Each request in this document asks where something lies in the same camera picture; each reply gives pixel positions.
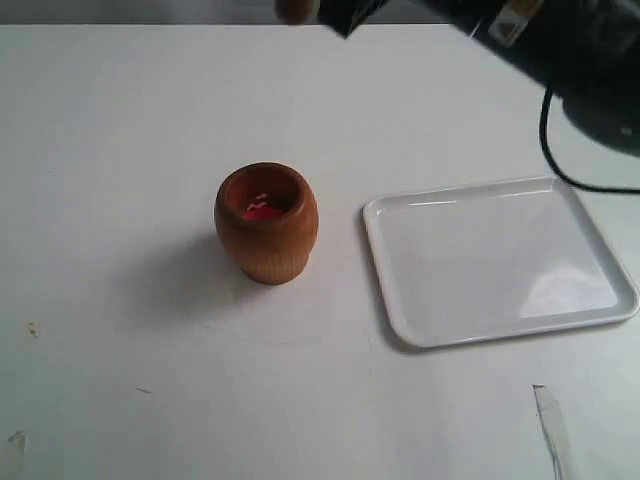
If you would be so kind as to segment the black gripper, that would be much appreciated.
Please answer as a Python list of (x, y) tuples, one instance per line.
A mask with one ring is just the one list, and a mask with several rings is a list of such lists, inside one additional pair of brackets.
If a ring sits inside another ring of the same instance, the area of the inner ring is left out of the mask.
[(317, 21), (343, 38), (382, 15), (382, 24), (445, 23), (469, 32), (479, 1), (321, 1)]

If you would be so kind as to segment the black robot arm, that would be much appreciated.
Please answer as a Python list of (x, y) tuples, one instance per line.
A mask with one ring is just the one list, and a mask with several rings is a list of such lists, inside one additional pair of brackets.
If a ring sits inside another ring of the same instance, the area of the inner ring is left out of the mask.
[(636, 1), (425, 1), (459, 31), (563, 101), (578, 130), (639, 152)]

